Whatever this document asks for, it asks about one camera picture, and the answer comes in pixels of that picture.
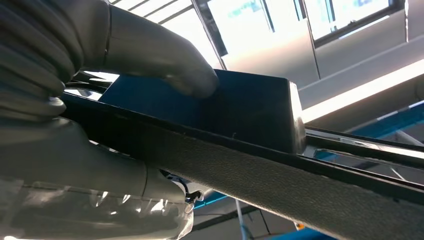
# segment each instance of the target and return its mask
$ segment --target fluorescent light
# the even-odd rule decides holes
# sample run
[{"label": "fluorescent light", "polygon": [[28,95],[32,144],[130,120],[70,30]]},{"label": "fluorescent light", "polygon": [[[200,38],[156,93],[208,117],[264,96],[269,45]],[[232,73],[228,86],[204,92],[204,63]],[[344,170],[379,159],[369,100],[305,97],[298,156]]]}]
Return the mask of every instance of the fluorescent light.
[{"label": "fluorescent light", "polygon": [[304,123],[308,123],[421,74],[424,74],[424,59],[311,106],[303,110],[302,120]]}]

